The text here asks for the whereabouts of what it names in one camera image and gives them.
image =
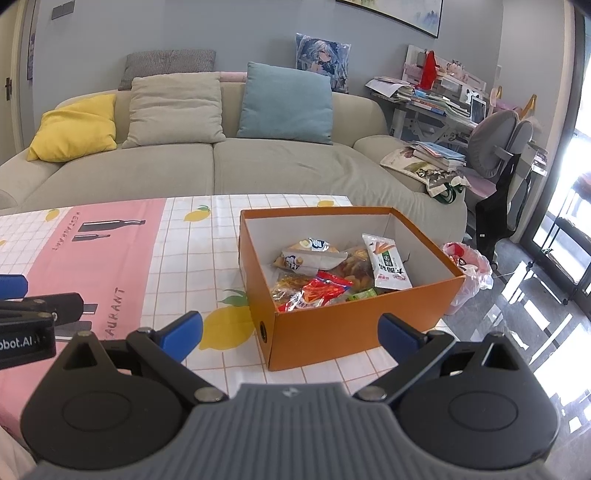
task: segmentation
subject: glossy tile floor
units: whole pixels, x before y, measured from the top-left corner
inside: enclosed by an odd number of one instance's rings
[[[477,342],[492,330],[514,341],[560,412],[560,433],[547,461],[561,479],[591,478],[591,323],[534,266],[518,245],[497,245],[498,275],[455,315],[444,317],[462,341]]]

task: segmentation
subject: green snack package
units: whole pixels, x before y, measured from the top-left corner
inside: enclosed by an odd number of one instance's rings
[[[359,293],[355,293],[354,295],[349,296],[347,301],[370,299],[371,297],[377,296],[378,294],[375,292],[375,290],[370,288],[369,290],[360,291]]]

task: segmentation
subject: sofa backrest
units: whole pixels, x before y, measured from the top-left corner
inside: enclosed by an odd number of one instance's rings
[[[222,82],[222,128],[229,138],[236,137],[242,111],[244,83]],[[110,90],[108,92],[90,93],[71,98],[60,103],[56,108],[69,105],[83,98],[106,93],[116,93],[115,125],[117,128],[116,142],[123,143],[129,132],[129,103],[131,91]],[[384,113],[379,105],[369,98],[333,93],[333,133],[335,143],[352,147],[360,138],[387,133]]]

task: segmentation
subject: box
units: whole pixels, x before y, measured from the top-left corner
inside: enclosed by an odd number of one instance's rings
[[[414,288],[318,309],[279,313],[269,292],[281,250],[317,238],[344,250],[368,233],[396,241]],[[383,207],[243,210],[239,263],[252,321],[271,371],[315,364],[379,346],[378,319],[393,313],[419,331],[437,324],[464,275],[400,212]]]

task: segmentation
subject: sofa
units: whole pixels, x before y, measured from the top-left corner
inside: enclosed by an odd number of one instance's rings
[[[221,84],[226,141],[122,149],[129,130],[130,91],[116,93],[117,150],[68,163],[27,162],[21,152],[0,166],[0,215],[88,203],[213,194],[333,194],[354,205],[393,206],[438,244],[461,241],[463,196],[443,205],[422,183],[379,162],[401,143],[388,135],[374,101],[333,93],[334,145],[236,138],[244,83]]]

